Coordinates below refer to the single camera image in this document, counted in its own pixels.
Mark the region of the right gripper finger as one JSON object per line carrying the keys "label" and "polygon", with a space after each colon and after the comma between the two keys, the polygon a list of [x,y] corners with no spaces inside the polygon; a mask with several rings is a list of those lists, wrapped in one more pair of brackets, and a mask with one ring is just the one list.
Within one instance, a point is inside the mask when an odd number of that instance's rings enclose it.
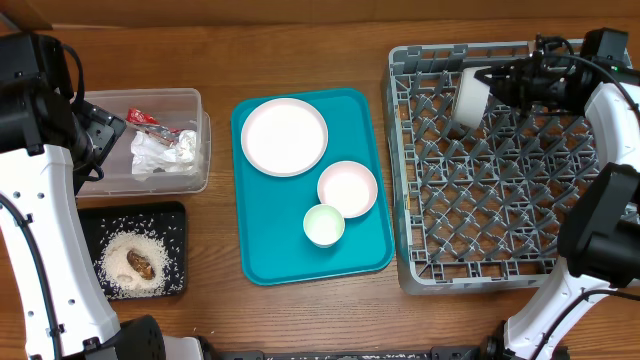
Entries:
{"label": "right gripper finger", "polygon": [[479,67],[473,78],[487,86],[506,86],[513,82],[514,65]]}
{"label": "right gripper finger", "polygon": [[492,82],[490,94],[504,105],[515,106],[515,85],[512,82]]}

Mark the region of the pink bowl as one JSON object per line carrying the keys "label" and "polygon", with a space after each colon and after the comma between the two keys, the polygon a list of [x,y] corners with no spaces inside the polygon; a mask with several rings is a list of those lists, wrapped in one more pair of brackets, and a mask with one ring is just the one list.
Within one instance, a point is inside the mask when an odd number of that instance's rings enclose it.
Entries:
{"label": "pink bowl", "polygon": [[376,203],[378,183],[373,173],[355,161],[339,161],[328,166],[317,183],[320,202],[335,208],[344,218],[357,218]]}

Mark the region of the grey bowl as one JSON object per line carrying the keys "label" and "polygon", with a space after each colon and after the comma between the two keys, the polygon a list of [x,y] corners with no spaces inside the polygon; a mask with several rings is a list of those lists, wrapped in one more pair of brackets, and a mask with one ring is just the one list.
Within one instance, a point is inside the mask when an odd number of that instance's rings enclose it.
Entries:
{"label": "grey bowl", "polygon": [[480,70],[486,67],[463,70],[451,111],[453,122],[471,129],[480,126],[490,95],[490,86],[476,78]]}

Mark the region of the large pink plate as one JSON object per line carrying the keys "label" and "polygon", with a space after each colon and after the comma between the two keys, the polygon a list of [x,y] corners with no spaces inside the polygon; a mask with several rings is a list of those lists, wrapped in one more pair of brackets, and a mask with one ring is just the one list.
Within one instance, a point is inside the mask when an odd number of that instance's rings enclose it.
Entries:
{"label": "large pink plate", "polygon": [[276,98],[248,115],[241,148],[249,163],[274,177],[293,177],[313,168],[323,157],[329,131],[323,115],[295,98]]}

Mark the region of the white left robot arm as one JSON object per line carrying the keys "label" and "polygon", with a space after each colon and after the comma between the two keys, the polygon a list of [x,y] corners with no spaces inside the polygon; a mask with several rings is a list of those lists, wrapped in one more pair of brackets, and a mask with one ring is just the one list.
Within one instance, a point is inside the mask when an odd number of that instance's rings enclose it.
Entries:
{"label": "white left robot arm", "polygon": [[99,286],[76,206],[126,123],[86,101],[73,49],[34,33],[1,40],[1,233],[31,359],[212,359],[201,337],[121,322]]}

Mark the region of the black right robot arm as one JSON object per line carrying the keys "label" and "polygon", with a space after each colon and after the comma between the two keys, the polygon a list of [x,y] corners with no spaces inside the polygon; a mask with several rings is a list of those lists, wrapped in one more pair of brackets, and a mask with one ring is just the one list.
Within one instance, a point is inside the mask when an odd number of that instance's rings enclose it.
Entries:
{"label": "black right robot arm", "polygon": [[481,359],[566,359],[562,338],[606,297],[626,297],[639,277],[639,226],[623,219],[639,202],[639,73],[623,57],[628,35],[600,28],[579,50],[537,36],[531,54],[504,65],[467,69],[460,101],[494,96],[527,113],[535,105],[584,117],[600,170],[565,217],[554,269],[531,300],[501,324]]}

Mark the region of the gold foil wrapper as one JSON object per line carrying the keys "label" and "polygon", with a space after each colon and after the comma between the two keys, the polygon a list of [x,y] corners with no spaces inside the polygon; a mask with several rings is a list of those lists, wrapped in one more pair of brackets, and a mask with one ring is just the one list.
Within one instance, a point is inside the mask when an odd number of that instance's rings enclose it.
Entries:
{"label": "gold foil wrapper", "polygon": [[155,270],[150,261],[135,250],[129,250],[126,255],[130,267],[144,280],[153,280]]}

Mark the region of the red foil wrapper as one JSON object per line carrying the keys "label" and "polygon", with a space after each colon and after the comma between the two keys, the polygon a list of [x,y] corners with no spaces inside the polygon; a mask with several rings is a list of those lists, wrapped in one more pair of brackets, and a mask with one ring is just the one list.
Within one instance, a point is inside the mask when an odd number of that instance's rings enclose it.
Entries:
{"label": "red foil wrapper", "polygon": [[151,136],[166,146],[177,144],[180,133],[182,132],[181,129],[161,125],[153,116],[136,108],[130,108],[128,110],[126,121],[128,126]]}

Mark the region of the white napkin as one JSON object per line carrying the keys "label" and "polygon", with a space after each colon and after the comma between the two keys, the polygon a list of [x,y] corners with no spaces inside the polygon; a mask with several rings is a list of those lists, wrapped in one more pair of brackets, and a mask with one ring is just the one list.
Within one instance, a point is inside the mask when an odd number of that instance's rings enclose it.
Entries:
{"label": "white napkin", "polygon": [[184,130],[178,142],[164,145],[151,135],[136,132],[130,150],[133,155],[131,172],[134,175],[161,172],[183,172],[193,168],[196,161],[197,132]]}

